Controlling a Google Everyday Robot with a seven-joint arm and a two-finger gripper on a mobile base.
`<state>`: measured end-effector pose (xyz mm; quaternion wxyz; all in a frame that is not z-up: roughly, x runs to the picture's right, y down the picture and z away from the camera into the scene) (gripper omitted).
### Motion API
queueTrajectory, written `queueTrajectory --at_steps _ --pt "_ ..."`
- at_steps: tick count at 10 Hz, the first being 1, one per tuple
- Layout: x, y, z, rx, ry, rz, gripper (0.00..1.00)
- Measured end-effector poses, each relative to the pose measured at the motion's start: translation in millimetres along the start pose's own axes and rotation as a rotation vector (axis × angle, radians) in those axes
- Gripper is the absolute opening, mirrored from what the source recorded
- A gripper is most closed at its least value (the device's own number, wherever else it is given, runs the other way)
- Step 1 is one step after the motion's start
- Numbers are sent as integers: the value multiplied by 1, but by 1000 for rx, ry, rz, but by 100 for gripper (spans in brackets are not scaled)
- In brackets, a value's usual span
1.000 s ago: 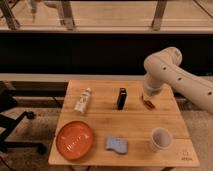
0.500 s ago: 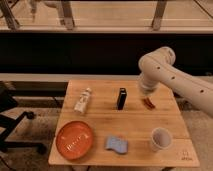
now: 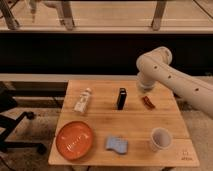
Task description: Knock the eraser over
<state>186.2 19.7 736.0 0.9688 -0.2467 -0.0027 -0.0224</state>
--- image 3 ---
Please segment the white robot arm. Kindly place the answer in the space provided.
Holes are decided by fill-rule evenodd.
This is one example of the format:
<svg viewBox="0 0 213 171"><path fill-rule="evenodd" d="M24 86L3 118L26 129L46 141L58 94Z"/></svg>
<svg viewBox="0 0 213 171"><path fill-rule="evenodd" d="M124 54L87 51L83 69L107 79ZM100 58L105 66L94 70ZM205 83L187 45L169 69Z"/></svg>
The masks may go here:
<svg viewBox="0 0 213 171"><path fill-rule="evenodd" d="M172 68L171 62L172 53L164 46L140 55L138 86L150 91L159 82L213 119L213 85Z"/></svg>

